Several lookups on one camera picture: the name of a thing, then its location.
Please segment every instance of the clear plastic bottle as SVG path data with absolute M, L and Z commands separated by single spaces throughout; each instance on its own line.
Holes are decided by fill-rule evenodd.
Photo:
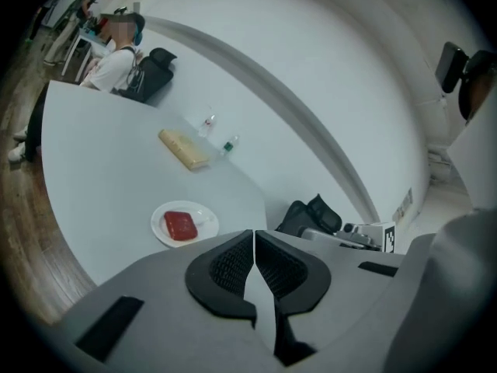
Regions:
M 226 144 L 224 144 L 223 148 L 221 149 L 221 156 L 226 156 L 229 152 L 233 150 L 233 148 L 236 146 L 238 143 L 238 140 L 240 139 L 239 136 L 235 135 L 230 141 L 228 141 Z
M 199 128 L 199 137 L 206 138 L 212 130 L 215 122 L 216 115 L 209 116 L 206 120 L 204 120 Z

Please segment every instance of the black pants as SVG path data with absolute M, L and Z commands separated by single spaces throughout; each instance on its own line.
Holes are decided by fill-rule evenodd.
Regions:
M 75 82 L 66 82 L 69 84 L 78 84 Z M 36 156 L 36 148 L 41 145 L 41 125 L 43 123 L 43 110 L 45 109 L 45 99 L 47 98 L 48 85 L 47 83 L 41 90 L 38 99 L 33 108 L 33 112 L 30 116 L 30 122 L 28 123 L 28 131 L 26 134 L 25 146 L 26 146 L 26 160 L 32 162 Z
M 33 24 L 33 30 L 31 31 L 31 36 L 30 36 L 30 40 L 34 40 L 34 38 L 36 37 L 36 34 L 38 33 L 38 29 L 40 28 L 41 26 L 41 23 L 43 21 L 43 18 L 45 18 L 45 15 L 47 14 L 47 12 L 49 12 L 50 9 L 48 9 L 47 7 L 42 7 L 40 9 L 40 12 L 38 13 L 38 15 L 36 16 L 36 19 L 34 20 L 34 24 Z

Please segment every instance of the curved white wall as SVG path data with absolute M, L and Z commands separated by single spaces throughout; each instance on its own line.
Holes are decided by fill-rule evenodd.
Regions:
M 384 0 L 412 29 L 419 41 L 426 66 L 434 73 L 442 54 L 443 45 L 452 41 L 461 47 L 467 55 L 472 56 L 478 50 L 492 51 L 492 45 L 481 30 L 471 11 L 461 0 Z M 464 129 L 465 120 L 459 113 L 457 94 L 447 95 L 447 125 L 448 134 L 440 141 L 449 145 Z M 428 106 L 426 109 L 436 110 L 438 106 Z M 440 130 L 433 133 L 441 138 Z
M 417 32 L 385 0 L 331 1 L 361 23 L 391 57 L 408 86 L 426 138 L 439 143 L 447 140 L 450 125 L 444 101 L 439 102 L 442 89 Z
M 144 14 L 210 34 L 282 81 L 340 144 L 382 220 L 409 187 L 421 204 L 428 172 L 411 102 L 374 42 L 338 9 L 313 0 L 161 0 Z
M 136 0 L 115 0 L 112 4 L 123 2 L 130 5 L 133 1 Z M 327 127 L 347 154 L 381 220 L 391 220 L 410 187 L 414 195 L 413 211 L 421 205 L 429 174 L 419 120 L 405 85 L 399 80 L 400 76 L 381 46 L 347 14 L 322 0 L 139 1 L 142 14 L 184 24 L 221 40 L 251 58 L 291 89 Z M 170 44 L 164 39 L 160 42 L 157 38 L 150 39 L 156 40 L 154 47 L 167 48 Z M 177 70 L 182 70 L 182 60 L 185 68 L 190 65 L 186 61 L 190 61 L 193 67 L 193 60 L 186 58 L 191 53 L 178 54 Z M 222 106 L 222 116 L 229 118 L 224 124 L 219 123 L 217 131 L 225 134 L 246 131 L 246 128 L 237 129 L 242 125 L 237 117 L 251 112 L 251 106 L 255 104 L 253 96 L 249 92 L 227 93 L 226 87 L 221 89 L 224 83 L 230 83 L 222 71 L 205 66 L 203 73 L 201 77 L 182 77 L 178 72 L 169 94 L 165 96 L 165 106 L 172 100 L 177 106 L 191 104 L 188 114 L 195 112 L 194 121 L 198 121 L 201 120 L 199 117 L 205 116 L 206 104 L 200 105 L 208 99 L 214 109 Z M 219 79 L 212 83 L 216 84 L 217 92 L 205 89 L 205 77 Z M 198 91 L 196 99 L 187 95 L 187 91 L 183 92 L 186 89 L 190 90 L 190 94 Z M 270 106 L 257 111 L 259 121 L 266 122 L 271 117 L 267 123 L 273 126 L 274 122 L 273 142 L 286 139 L 287 134 L 291 134 L 285 123 L 276 125 L 281 119 L 273 116 Z M 249 167 L 254 155 L 245 154 L 247 145 L 243 145 L 247 141 L 244 139 L 247 140 L 246 136 L 242 138 L 240 149 L 233 159 L 240 166 L 246 164 Z M 296 162 L 315 158 L 303 143 L 302 148 L 289 155 Z M 259 160 L 270 161 L 270 153 L 262 149 Z M 335 180 L 330 175 L 317 175 L 306 180 L 311 183 L 312 190 L 304 192 L 298 171 L 302 165 L 289 166 L 288 170 L 282 166 L 284 164 L 280 162 L 266 169 L 262 167 L 250 175 L 269 192 L 269 182 L 264 183 L 262 178 L 265 177 L 266 181 L 272 176 L 275 180 L 271 197 L 273 200 L 284 200 L 281 205 L 287 200 L 307 200 L 316 191 L 323 194 L 330 192 L 327 197 L 330 206 L 346 220 L 354 221 L 352 216 L 357 216 L 357 212 L 350 208 L 350 204 L 347 206 L 347 203 L 339 201 L 343 193 L 334 191 Z
M 177 112 L 194 127 L 216 113 L 218 122 L 209 140 L 218 148 L 233 135 L 240 135 L 230 159 L 262 189 L 269 228 L 278 226 L 291 202 L 307 202 L 317 193 L 344 220 L 362 221 L 318 158 L 258 96 L 204 56 L 145 30 L 141 48 L 148 52 L 157 46 L 179 58 L 174 61 L 172 86 L 159 94 L 154 104 L 160 110 Z

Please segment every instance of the red sponge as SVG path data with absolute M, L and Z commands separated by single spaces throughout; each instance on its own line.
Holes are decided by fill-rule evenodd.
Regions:
M 164 219 L 169 234 L 174 240 L 191 240 L 199 234 L 189 213 L 166 211 Z

